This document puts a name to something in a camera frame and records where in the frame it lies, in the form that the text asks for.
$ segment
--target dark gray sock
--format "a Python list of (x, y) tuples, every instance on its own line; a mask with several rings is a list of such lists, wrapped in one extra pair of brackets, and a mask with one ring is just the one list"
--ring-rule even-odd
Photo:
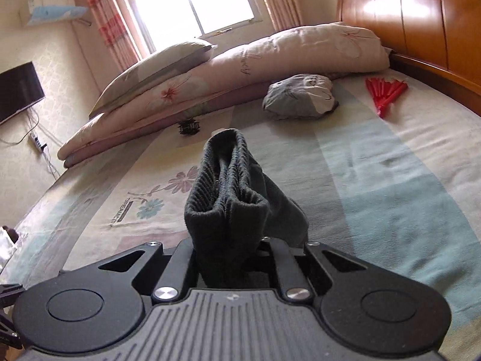
[(263, 236), (281, 238), (293, 247), (307, 237), (304, 212), (263, 174), (236, 129), (206, 143), (184, 216), (210, 287), (251, 286), (241, 266)]

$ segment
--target gray cloth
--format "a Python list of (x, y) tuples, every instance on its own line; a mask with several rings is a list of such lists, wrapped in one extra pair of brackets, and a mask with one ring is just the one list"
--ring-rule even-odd
[(338, 105), (332, 83), (318, 74), (297, 74), (269, 87), (262, 108), (275, 119), (320, 118)]
[(263, 236), (295, 247), (307, 238), (304, 212), (262, 172), (236, 129), (206, 143), (184, 217), (200, 272), (211, 287), (248, 287), (241, 266)]

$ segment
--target red hand fan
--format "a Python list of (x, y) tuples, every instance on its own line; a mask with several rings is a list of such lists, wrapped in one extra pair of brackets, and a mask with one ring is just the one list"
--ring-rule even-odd
[(367, 78), (366, 87), (381, 118), (386, 116), (388, 106), (407, 90), (407, 84), (404, 81), (390, 82), (376, 77)]

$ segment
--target black tv screen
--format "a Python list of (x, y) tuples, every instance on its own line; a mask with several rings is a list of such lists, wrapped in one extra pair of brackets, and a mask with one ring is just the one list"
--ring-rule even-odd
[(44, 97), (32, 62), (0, 73), (0, 124)]

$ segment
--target headboard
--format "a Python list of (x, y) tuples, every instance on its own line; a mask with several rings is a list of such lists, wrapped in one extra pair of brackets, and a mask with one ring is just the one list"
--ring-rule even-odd
[(481, 115), (481, 0), (338, 0), (338, 18), (374, 31), (393, 69)]

